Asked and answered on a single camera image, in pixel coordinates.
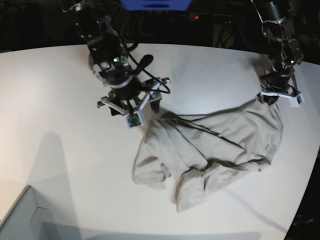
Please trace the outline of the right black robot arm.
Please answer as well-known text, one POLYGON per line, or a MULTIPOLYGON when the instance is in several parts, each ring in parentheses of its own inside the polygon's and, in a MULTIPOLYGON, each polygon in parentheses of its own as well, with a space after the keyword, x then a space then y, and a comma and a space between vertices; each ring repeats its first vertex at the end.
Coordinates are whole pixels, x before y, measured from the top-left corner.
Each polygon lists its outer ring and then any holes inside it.
POLYGON ((107 96, 97 102, 97 107, 107 106, 112 116, 123 116, 128 127, 146 123, 144 108, 150 105, 154 113, 160 111, 162 94, 170 94, 168 77, 159 78, 146 68, 154 57, 146 54, 140 61, 131 55, 137 44, 127 46, 124 37, 112 26, 112 17, 105 4, 94 0, 62 0, 63 12, 76 15, 77 34, 85 41, 88 65, 92 74, 110 87, 107 96))

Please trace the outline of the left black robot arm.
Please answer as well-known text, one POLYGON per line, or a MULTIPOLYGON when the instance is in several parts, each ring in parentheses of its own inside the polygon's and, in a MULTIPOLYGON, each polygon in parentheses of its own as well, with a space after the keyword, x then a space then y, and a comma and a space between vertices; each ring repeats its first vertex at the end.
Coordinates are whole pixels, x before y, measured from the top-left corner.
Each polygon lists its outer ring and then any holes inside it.
POLYGON ((279 98, 287 99, 293 108, 304 102, 295 79, 295 65, 301 64, 304 54, 297 39, 289 0, 253 0, 261 21, 263 36, 269 41, 272 61, 270 70, 259 77, 260 96, 268 105, 279 98))

